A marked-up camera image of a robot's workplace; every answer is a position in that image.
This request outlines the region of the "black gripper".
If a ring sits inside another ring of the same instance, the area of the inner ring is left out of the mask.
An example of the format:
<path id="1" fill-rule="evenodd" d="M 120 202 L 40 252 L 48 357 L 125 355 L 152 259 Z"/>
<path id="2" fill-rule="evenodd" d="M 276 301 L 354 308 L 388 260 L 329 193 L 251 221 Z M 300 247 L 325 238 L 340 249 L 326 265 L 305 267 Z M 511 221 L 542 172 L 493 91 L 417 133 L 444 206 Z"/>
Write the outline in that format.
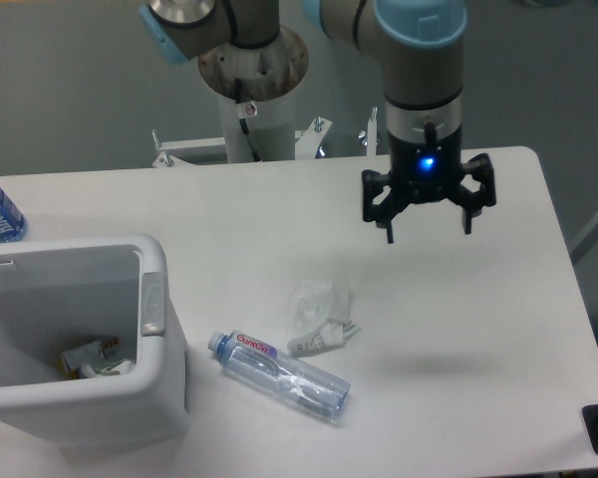
<path id="1" fill-rule="evenodd" d="M 388 134 L 391 170 L 380 173 L 364 169 L 361 173 L 362 217 L 374 222 L 394 243 L 392 221 L 410 204 L 449 199 L 462 209 L 465 235 L 472 231 L 472 220 L 483 207 L 496 204 L 494 170 L 487 153 L 460 162 L 461 130 L 439 139 L 434 147 L 403 141 Z M 472 191 L 462 184 L 469 176 L 478 183 Z"/>

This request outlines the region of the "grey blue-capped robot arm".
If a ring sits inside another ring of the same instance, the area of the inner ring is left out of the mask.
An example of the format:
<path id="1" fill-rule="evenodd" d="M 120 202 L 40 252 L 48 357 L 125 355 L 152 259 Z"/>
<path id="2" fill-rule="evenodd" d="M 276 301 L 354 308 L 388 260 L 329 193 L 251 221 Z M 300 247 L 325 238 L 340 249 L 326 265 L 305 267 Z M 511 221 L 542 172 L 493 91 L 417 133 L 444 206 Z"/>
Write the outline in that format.
<path id="1" fill-rule="evenodd" d="M 306 1 L 327 37 L 376 60 L 383 76 L 391 167 L 361 175 L 362 216 L 379 228 L 413 204 L 449 200 L 462 226 L 496 202 L 486 154 L 462 161 L 463 33 L 460 1 Z M 292 159 L 285 101 L 308 69 L 302 39 L 280 21 L 276 1 L 148 1 L 142 21 L 173 64 L 196 61 L 224 107 L 232 162 Z"/>

